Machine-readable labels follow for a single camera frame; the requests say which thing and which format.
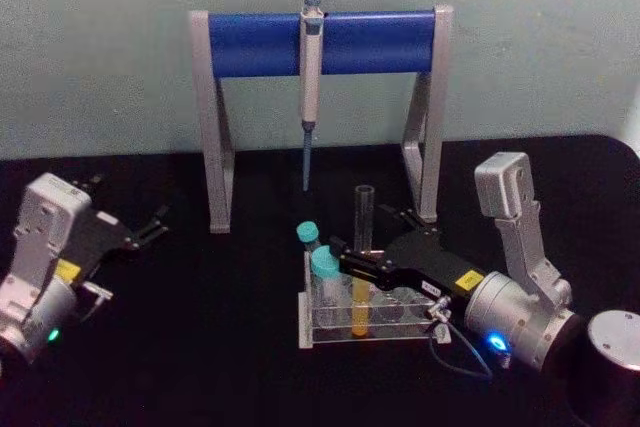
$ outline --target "pipette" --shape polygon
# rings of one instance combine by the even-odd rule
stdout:
[[[300,116],[304,131],[302,190],[309,190],[311,144],[318,118],[318,91],[322,73],[324,14],[320,0],[304,0],[300,12]]]

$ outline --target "black tabletop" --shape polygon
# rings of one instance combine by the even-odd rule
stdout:
[[[572,284],[574,310],[640,311],[640,163],[611,139],[445,143],[439,221],[447,247],[505,271],[473,180],[475,166],[499,150],[531,157],[547,257]],[[441,369],[424,341],[298,350],[295,226],[313,218],[323,240],[350,239],[353,188],[362,183],[376,187],[378,202],[409,207],[399,147],[314,150],[309,195],[299,151],[236,159],[232,233],[217,236],[208,233],[201,155],[0,163],[2,266],[13,255],[22,190],[43,172],[105,173],[94,204],[130,227],[160,204],[172,207],[170,233],[103,263],[94,280],[113,300],[90,322],[63,329],[27,377],[0,394],[0,425],[575,425],[561,389],[517,362],[486,383]],[[375,247],[386,241],[374,232]],[[460,346],[448,349],[468,360]]]

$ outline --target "robotic arm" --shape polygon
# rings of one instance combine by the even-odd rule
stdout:
[[[409,287],[420,292],[433,301],[428,317],[456,334],[453,321],[463,321],[487,340],[503,367],[513,356],[565,379],[573,411],[594,427],[636,425],[640,315],[612,310],[587,323],[569,310],[571,287],[545,257],[540,203],[534,200],[526,154],[497,153],[476,168],[475,179],[482,213],[495,218],[500,230],[509,276],[486,273],[447,252],[435,224],[412,210],[386,206],[414,230],[396,238],[379,260],[333,237],[331,252],[340,259],[340,270],[382,290]]]
[[[94,298],[82,320],[111,299],[111,292],[90,281],[104,255],[138,250],[168,230],[160,220],[166,208],[138,232],[93,210],[88,192],[99,180],[77,186],[44,174],[25,190],[13,262],[0,284],[2,378],[31,364],[65,320],[80,314],[81,291]]]

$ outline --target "teal cap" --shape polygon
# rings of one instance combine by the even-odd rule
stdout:
[[[315,222],[311,222],[310,220],[307,220],[306,222],[303,222],[298,227],[296,227],[296,232],[298,233],[300,242],[303,242],[305,244],[317,240],[318,235],[320,235]]]
[[[318,247],[311,254],[313,273],[321,279],[333,279],[340,275],[340,261],[329,251],[328,245]]]

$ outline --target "blue led light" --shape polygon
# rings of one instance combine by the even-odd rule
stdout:
[[[498,352],[505,352],[507,350],[507,343],[505,342],[505,340],[502,338],[502,336],[498,335],[498,334],[491,334],[488,338],[487,341],[489,342],[489,344],[491,344],[491,346],[496,349]]]

